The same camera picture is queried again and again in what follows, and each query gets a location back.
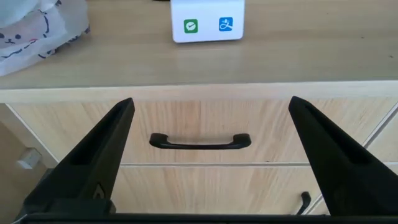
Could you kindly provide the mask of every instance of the white box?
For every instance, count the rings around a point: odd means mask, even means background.
[[[244,6],[245,0],[171,0],[173,40],[186,43],[241,39]]]

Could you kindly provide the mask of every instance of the black object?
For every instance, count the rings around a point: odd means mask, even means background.
[[[30,193],[21,222],[398,223],[398,177],[307,101],[293,97],[289,111],[331,216],[113,213],[109,197],[134,114],[127,99]]]
[[[311,204],[311,196],[309,192],[303,192],[301,194],[301,199],[303,201],[303,205],[297,212],[297,215],[301,215]]]
[[[309,102],[290,115],[332,216],[398,215],[398,177]]]
[[[226,149],[243,149],[251,145],[249,134],[235,134],[233,141],[228,144],[211,144],[211,145],[191,145],[191,144],[174,144],[167,140],[166,134],[153,133],[150,136],[149,144],[159,149],[190,149],[190,150],[226,150]]]
[[[110,199],[134,111],[131,98],[116,104],[26,197],[24,211],[115,212]]]

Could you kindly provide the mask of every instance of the desk surface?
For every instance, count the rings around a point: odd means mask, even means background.
[[[396,0],[247,0],[243,40],[181,45],[168,2],[88,5],[91,35],[0,90],[398,78]]]

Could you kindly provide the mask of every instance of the drawer handle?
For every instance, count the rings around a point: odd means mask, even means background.
[[[309,192],[303,192],[301,194],[301,199],[303,201],[303,205],[300,210],[298,210],[297,215],[301,215],[311,204],[311,196]]]
[[[210,145],[191,145],[191,144],[174,144],[167,140],[166,134],[152,133],[149,139],[151,146],[159,149],[189,149],[189,150],[227,150],[242,149],[251,145],[249,134],[235,134],[233,141],[228,144],[210,144]]]

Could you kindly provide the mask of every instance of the wooden desk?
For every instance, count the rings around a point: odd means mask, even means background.
[[[0,78],[0,102],[59,161],[133,97],[119,211],[295,213],[303,190],[320,191],[287,111],[292,95],[398,162],[389,137],[398,128],[398,1],[247,0],[243,40],[183,45],[172,42],[166,2],[88,5],[91,35]],[[253,144],[165,151],[149,146],[154,132],[196,143],[249,133]]]

